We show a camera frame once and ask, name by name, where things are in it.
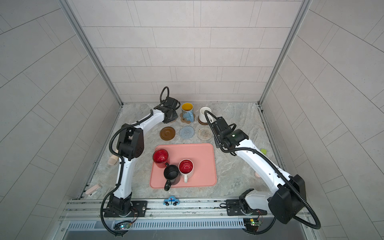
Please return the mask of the yellow inside mug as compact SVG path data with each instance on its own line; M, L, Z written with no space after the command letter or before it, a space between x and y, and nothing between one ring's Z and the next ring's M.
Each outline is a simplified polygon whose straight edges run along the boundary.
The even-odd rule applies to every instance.
M195 117L194 117L193 109L194 109L194 106L191 103L184 103L182 105L182 117L184 121L190 122L190 123L194 122Z

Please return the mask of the multicolour woven round coaster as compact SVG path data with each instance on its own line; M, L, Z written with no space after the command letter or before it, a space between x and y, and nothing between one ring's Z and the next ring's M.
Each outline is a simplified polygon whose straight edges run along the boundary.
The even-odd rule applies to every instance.
M212 130L207 127L201 128L198 131L198 137L203 141L210 140L213 137Z

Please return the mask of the paw shaped cork coaster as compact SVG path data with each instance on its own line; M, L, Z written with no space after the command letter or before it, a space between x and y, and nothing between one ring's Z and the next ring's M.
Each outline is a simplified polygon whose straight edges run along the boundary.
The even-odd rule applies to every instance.
M183 114L183 113L181 113L180 117L181 117L182 123L191 124L192 122L195 121L195 114L191 114L191 113Z

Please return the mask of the dark brown wooden coaster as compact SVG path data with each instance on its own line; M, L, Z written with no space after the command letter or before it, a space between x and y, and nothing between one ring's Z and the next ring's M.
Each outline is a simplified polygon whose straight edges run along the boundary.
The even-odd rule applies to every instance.
M176 135L176 131L172 127L164 127L160 131L160 138L164 141L172 140Z

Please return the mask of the grey-blue woven round coaster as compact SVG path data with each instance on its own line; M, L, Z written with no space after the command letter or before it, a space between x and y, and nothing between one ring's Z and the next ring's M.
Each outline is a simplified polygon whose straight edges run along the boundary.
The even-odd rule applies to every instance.
M195 130L191 126L185 126L185 127L181 128L179 134L180 134L182 139L188 140L194 136Z

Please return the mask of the white mug red inside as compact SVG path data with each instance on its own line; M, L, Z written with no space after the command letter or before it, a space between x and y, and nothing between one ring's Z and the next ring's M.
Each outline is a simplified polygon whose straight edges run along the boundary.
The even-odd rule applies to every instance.
M189 159L184 159L179 163L178 168L184 183L188 183L189 179L194 174L194 163Z

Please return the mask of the black mug front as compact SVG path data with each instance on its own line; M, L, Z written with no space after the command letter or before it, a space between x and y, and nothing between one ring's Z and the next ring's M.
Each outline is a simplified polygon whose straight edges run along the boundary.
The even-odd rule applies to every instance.
M164 186L165 191L169 191L172 185L176 185L180 182L181 174L179 168L176 165L169 165L164 170L164 177L166 183Z

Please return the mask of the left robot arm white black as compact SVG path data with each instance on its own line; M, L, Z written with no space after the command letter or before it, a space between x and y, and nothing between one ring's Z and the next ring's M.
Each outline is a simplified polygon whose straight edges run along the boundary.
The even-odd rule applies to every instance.
M169 87L164 87L163 90L167 91L167 96L162 99L160 95L159 105L150 110L143 119L133 124L123 124L109 142L109 151L118 157L120 168L115 188L103 198L100 217L104 228L115 237L124 236L129 228L123 230L110 228L105 222L105 213L120 217L133 213L134 217L130 224L133 224L139 216L138 210L131 203L132 179L136 162L144 151L144 135L157 124L167 124L178 118L177 110L181 106L180 101L170 97Z

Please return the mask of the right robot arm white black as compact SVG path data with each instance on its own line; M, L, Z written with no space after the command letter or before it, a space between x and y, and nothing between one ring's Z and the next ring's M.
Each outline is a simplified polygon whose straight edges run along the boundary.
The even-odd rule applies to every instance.
M267 205L274 216L272 222L287 224L294 219L315 230L321 228L321 222L313 208L307 202L305 181L299 175L292 176L274 164L252 142L247 134L229 125L223 117L216 117L210 111L204 116L209 124L217 148L223 153L243 159L262 178L269 187L268 194L258 194L248 189L239 197L239 208L249 215L261 214L261 206Z

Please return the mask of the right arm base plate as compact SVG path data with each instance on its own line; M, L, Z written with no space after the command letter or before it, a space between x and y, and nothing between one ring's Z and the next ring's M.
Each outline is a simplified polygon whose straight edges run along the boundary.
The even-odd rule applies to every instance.
M245 200L226 200L220 203L220 208L226 209L228 216L266 216L268 212L261 209L251 209Z

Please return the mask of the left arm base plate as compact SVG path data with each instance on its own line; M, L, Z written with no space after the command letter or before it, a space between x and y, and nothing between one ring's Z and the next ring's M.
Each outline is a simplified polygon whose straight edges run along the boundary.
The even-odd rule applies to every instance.
M109 202L103 209L103 216L107 218L144 217L147 201L114 201Z

